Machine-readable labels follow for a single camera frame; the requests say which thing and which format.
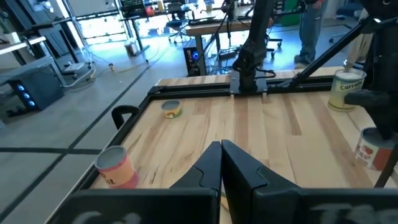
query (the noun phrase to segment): tin can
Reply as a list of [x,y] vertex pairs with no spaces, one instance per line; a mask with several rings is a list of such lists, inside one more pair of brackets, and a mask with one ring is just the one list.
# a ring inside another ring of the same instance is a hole
[[337,70],[331,86],[328,106],[336,111],[353,111],[355,105],[344,103],[344,97],[348,93],[362,89],[365,77],[364,71],[355,68]]
[[365,128],[361,131],[355,149],[355,159],[369,169],[381,171],[386,166],[396,142],[397,134],[390,140],[383,140],[377,128]]
[[166,118],[172,119],[182,114],[181,104],[178,100],[169,100],[162,104],[163,114]]
[[135,189],[138,173],[127,151],[122,146],[112,146],[102,151],[94,166],[111,189]]

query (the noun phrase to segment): blue light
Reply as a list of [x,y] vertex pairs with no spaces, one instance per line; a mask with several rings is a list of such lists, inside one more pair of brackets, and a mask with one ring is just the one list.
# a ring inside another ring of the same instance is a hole
[[197,51],[194,51],[194,52],[192,53],[192,59],[198,60],[198,58],[199,58],[199,53],[198,53]]
[[25,88],[22,85],[20,85],[20,84],[17,85],[17,88],[20,91],[24,91],[25,90]]

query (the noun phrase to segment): floor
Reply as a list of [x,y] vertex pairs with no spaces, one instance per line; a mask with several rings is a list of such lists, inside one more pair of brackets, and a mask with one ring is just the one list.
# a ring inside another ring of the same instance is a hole
[[[347,31],[340,21],[326,22],[317,55],[331,46],[331,35]],[[284,42],[275,59],[267,57],[264,66],[293,68],[293,57],[300,50],[297,26],[275,27],[271,37]],[[187,75],[184,43],[169,45],[167,38],[143,41],[150,45],[149,50],[133,58],[126,55],[123,43],[92,46],[97,61],[94,83],[66,91],[44,111],[4,121],[6,128],[0,130],[1,223],[43,223],[115,134],[111,110],[118,105],[138,105],[162,78]],[[221,42],[228,46],[228,41]],[[326,66],[342,65],[345,58],[343,50]],[[233,61],[221,63],[225,66]],[[114,64],[114,72],[108,63]]]

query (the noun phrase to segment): black metal frame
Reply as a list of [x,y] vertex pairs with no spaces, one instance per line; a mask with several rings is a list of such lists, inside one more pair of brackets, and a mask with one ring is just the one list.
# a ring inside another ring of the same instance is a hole
[[[279,85],[287,80],[290,79],[268,80],[267,84],[268,86]],[[333,76],[309,77],[295,88],[269,88],[267,94],[330,91],[332,81]],[[118,128],[118,131],[106,147],[121,145],[153,100],[231,96],[234,93],[231,93],[230,86],[230,83],[210,83],[185,86],[154,86],[149,90],[147,96],[140,103],[138,108],[134,106],[119,106],[113,110],[112,117],[116,127]],[[131,116],[126,122],[124,122],[122,115],[126,113],[130,113]],[[387,166],[382,171],[382,174],[380,175],[375,187],[385,186],[395,164],[397,163],[397,160],[398,149],[394,150],[394,153],[390,157]],[[79,190],[89,189],[98,176],[99,172],[92,164],[69,194],[73,194]],[[53,221],[57,212],[58,210],[55,211],[55,213],[53,213],[53,215],[50,217],[49,223]]]

